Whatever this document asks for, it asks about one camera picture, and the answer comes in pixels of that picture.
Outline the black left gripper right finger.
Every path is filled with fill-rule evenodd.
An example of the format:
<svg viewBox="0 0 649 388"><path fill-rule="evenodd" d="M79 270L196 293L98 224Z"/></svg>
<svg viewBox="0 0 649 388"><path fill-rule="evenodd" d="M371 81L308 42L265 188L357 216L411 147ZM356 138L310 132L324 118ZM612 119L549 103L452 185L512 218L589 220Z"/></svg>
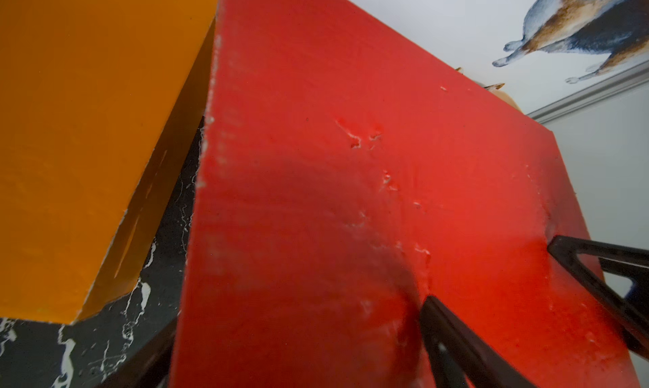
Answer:
<svg viewBox="0 0 649 388"><path fill-rule="evenodd" d="M420 310L420 332L437 387L533 387L436 296Z"/></svg>

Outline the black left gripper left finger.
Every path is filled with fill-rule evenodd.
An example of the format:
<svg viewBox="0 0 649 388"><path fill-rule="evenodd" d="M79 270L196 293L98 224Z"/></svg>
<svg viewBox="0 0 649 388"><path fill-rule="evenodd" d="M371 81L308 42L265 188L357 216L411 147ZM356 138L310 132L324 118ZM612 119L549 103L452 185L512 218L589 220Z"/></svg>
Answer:
<svg viewBox="0 0 649 388"><path fill-rule="evenodd" d="M99 387L160 387L170 373L176 334L177 318L174 318L118 371L99 384Z"/></svg>

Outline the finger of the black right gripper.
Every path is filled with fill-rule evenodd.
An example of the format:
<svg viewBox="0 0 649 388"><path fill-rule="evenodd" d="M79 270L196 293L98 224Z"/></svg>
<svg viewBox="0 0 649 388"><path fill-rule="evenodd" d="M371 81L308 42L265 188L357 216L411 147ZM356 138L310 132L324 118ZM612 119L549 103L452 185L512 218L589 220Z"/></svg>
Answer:
<svg viewBox="0 0 649 388"><path fill-rule="evenodd" d="M648 359L648 252L568 236L554 237L548 251L622 325L628 349ZM629 280L628 293L616 293L584 264L584 257L597 259L603 272Z"/></svg>

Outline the red shoebox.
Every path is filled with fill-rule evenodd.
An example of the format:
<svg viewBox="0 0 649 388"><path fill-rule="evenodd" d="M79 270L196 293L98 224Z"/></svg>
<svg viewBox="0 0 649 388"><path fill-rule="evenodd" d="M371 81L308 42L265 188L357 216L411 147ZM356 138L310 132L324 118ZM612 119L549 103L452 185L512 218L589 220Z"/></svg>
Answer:
<svg viewBox="0 0 649 388"><path fill-rule="evenodd" d="M347 0L220 0L173 387L431 387L436 296L539 387L636 387L548 253L554 135Z"/></svg>

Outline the orange shoebox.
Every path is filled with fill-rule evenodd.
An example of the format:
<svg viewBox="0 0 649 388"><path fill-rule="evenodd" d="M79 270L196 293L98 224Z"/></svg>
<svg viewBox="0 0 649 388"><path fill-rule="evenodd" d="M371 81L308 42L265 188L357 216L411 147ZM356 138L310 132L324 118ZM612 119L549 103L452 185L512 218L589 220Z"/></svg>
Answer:
<svg viewBox="0 0 649 388"><path fill-rule="evenodd" d="M1 0L1 314L130 293L206 105L219 0Z"/></svg>

